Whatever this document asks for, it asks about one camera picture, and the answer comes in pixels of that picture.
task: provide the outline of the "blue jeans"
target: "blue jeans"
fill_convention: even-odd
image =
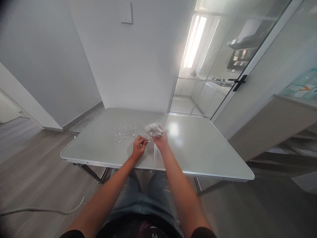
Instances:
[[[135,213],[156,215],[172,225],[184,237],[166,173],[156,172],[147,194],[139,191],[137,177],[131,173],[105,224],[124,215]]]

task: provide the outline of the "person's left hand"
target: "person's left hand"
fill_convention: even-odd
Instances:
[[[133,151],[131,158],[139,160],[140,157],[144,154],[145,146],[148,144],[148,140],[140,135],[135,139],[133,143]]]

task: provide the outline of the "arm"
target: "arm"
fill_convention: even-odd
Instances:
[[[197,194],[169,147],[166,133],[162,137],[153,137],[153,140],[160,150],[164,161],[168,182],[185,237],[190,238],[193,231],[198,227],[206,227],[212,230]]]
[[[131,157],[92,197],[67,231],[79,230],[85,238],[96,237],[115,205],[132,168],[143,155],[147,143],[148,141],[140,135],[136,138]]]

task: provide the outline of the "door frame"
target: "door frame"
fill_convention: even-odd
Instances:
[[[281,15],[279,20],[276,22],[275,26],[272,28],[271,32],[269,35],[266,37],[264,40],[263,44],[260,46],[259,50],[257,53],[254,55],[250,63],[247,65],[245,70],[240,74],[240,76],[237,78],[237,81],[241,80],[241,78],[244,75],[250,75],[252,70],[255,68],[255,66],[258,64],[262,56],[265,54],[265,52],[268,50],[268,48],[271,46],[275,38],[279,35],[279,33],[282,31],[286,23],[289,21],[289,19],[293,16],[293,14],[296,12],[296,10],[299,8],[301,3],[304,0],[292,0],[288,7],[285,9],[284,13]],[[210,119],[212,123],[214,123],[219,115],[222,113],[224,108],[228,105],[228,103],[231,101],[233,96],[237,93],[237,91],[233,91],[233,89],[237,86],[237,83],[231,88],[230,92],[227,94],[225,99],[222,101],[222,103],[219,105],[218,109],[214,113],[213,117]]]

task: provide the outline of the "white cloth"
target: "white cloth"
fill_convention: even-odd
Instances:
[[[144,127],[145,131],[149,136],[161,137],[164,135],[164,131],[159,128],[161,125],[158,123],[152,123]]]

